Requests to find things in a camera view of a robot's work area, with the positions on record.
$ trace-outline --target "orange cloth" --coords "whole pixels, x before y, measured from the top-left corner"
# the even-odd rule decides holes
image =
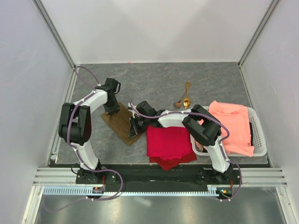
[[[215,116],[225,127],[230,136],[223,141],[225,151],[252,156],[254,146],[251,146],[251,134],[248,118],[248,109],[243,105],[218,103],[214,101],[209,106],[209,112]],[[227,132],[221,128],[222,137]]]

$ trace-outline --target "white panel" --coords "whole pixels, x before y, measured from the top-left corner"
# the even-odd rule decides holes
[[[299,212],[299,1],[280,1],[243,66],[272,163]]]
[[[0,21],[0,223],[19,224],[71,69],[32,1],[2,1]]]
[[[271,0],[43,0],[76,63],[236,62]]]

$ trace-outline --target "spoon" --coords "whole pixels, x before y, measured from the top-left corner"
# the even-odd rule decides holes
[[[191,104],[191,100],[188,97],[188,91],[189,91],[190,86],[191,86],[191,83],[186,82],[186,98],[183,100],[183,105],[184,105],[185,109],[187,109]]]
[[[187,90],[185,91],[185,93],[183,94],[182,98],[178,101],[174,103],[174,107],[176,108],[180,108],[182,106],[181,101],[184,98],[185,94],[186,94]]]

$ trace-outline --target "red cloth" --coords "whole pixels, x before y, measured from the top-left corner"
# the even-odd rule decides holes
[[[192,151],[190,134],[184,127],[154,128],[146,131],[147,156],[150,162],[158,163],[169,170],[180,163],[196,160]]]
[[[162,160],[160,157],[150,157],[150,162],[156,162],[160,165],[163,170],[170,170],[173,167],[176,167],[180,163],[187,163],[196,160],[196,155],[192,151],[187,155],[184,155],[181,159],[173,159],[173,160]]]

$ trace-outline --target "brown cloth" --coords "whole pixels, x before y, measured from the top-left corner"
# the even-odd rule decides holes
[[[141,137],[141,135],[137,135],[132,138],[129,137],[130,117],[133,114],[132,112],[128,111],[128,109],[122,103],[119,102],[118,104],[121,107],[118,113],[115,113],[113,115],[103,113],[101,117],[112,128],[112,130],[115,131],[118,137],[120,137],[124,141],[124,143],[130,146],[134,142],[136,142]]]

